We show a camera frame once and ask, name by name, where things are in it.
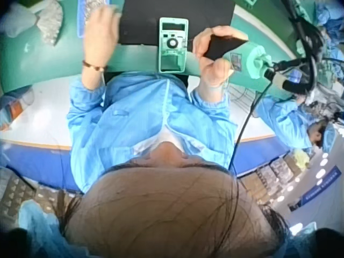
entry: display screen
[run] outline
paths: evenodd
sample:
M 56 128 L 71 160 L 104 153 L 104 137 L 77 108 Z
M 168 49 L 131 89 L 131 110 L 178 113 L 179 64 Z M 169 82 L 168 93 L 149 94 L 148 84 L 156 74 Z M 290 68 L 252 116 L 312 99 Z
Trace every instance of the display screen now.
M 185 31 L 185 24 L 163 23 L 163 31 Z

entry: handheld meter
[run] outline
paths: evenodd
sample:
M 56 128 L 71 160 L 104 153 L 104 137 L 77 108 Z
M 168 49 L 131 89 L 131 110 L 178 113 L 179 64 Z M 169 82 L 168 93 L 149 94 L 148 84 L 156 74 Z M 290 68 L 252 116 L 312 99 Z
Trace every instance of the handheld meter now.
M 179 18 L 160 18 L 159 72 L 183 73 L 187 61 L 189 21 Z

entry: wire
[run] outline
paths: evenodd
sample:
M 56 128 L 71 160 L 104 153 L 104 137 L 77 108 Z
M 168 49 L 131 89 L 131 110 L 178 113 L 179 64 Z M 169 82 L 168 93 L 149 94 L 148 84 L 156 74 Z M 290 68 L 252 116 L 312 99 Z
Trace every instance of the wire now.
M 229 166 L 229 168 L 228 168 L 229 170 L 231 170 L 231 168 L 232 168 L 232 166 L 233 166 L 234 157 L 235 157 L 235 155 L 236 155 L 236 153 L 237 153 L 237 150 L 238 150 L 238 147 L 239 147 L 239 143 L 240 143 L 240 141 L 241 141 L 241 137 L 242 137 L 242 135 L 243 135 L 243 132 L 245 131 L 245 128 L 246 128 L 246 126 L 247 126 L 247 124 L 248 124 L 249 119 L 251 118 L 251 115 L 252 115 L 253 111 L 254 111 L 254 110 L 256 109 L 256 107 L 258 106 L 260 100 L 261 100 L 261 99 L 265 96 L 265 94 L 268 92 L 268 90 L 270 89 L 270 87 L 272 86 L 272 84 L 273 84 L 272 82 L 269 83 L 269 85 L 264 89 L 264 91 L 262 92 L 262 94 L 258 97 L 256 103 L 254 103 L 253 106 L 251 107 L 250 112 L 249 112 L 249 114 L 248 114 L 248 116 L 247 116 L 247 118 L 246 118 L 246 120 L 245 120 L 245 122 L 244 122 L 244 124 L 243 124 L 243 126 L 242 126 L 242 129 L 241 129 L 241 131 L 240 131 L 240 134 L 239 134 L 239 136 L 238 136 L 238 139 L 236 140 L 236 143 L 235 143 L 235 146 L 234 146 L 234 151 L 233 151 L 233 154 L 232 154 L 232 157 L 231 157 L 231 161 L 230 161 L 230 166 Z

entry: workbench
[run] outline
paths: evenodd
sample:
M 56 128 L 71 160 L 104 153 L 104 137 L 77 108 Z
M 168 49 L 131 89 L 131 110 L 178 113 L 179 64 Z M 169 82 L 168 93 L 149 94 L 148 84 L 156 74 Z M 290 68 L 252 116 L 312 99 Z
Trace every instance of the workbench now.
M 235 2 L 245 7 L 244 0 L 235 0 Z M 293 33 L 292 27 L 284 10 L 280 10 L 274 2 L 278 1 L 258 1 L 250 12 L 267 24 L 295 52 L 294 44 L 288 45 L 288 39 Z M 63 8 L 63 22 L 55 46 L 43 43 L 36 26 L 16 38 L 8 38 L 4 35 L 0 37 L 0 78 L 4 92 L 81 73 L 83 46 L 82 39 L 79 39 L 76 34 L 77 0 L 64 0 L 59 3 Z M 112 0 L 112 4 L 120 7 L 123 3 L 124 0 Z M 264 46 L 268 54 L 273 57 L 273 61 L 290 60 L 287 53 L 282 51 L 277 43 L 239 15 L 234 14 L 231 26 L 247 33 L 250 40 Z M 118 45 L 109 62 L 109 71 L 157 72 L 157 54 L 156 46 Z M 197 60 L 192 53 L 188 53 L 185 74 L 200 75 Z M 257 91 L 263 91 L 268 84 L 265 79 L 251 80 L 237 73 L 231 77 L 230 82 Z M 274 87 L 271 87 L 270 93 L 280 98 L 289 97 L 289 93 Z

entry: hand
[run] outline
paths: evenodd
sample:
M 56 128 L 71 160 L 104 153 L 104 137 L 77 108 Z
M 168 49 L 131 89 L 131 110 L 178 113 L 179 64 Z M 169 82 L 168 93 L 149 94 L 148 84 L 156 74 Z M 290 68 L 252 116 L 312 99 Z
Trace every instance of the hand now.
M 231 69 L 231 63 L 228 60 L 220 58 L 216 61 L 212 61 L 203 56 L 209 48 L 211 35 L 233 37 L 242 40 L 248 40 L 248 37 L 230 26 L 217 26 L 214 28 L 206 28 L 194 38 L 192 52 L 199 60 L 201 80 L 209 87 L 218 87 L 225 82 L 234 71 Z
M 296 95 L 296 104 L 301 105 L 305 103 L 306 101 L 306 96 L 305 95 Z
M 85 27 L 85 61 L 105 67 L 118 43 L 120 14 L 114 6 L 103 5 L 95 10 Z

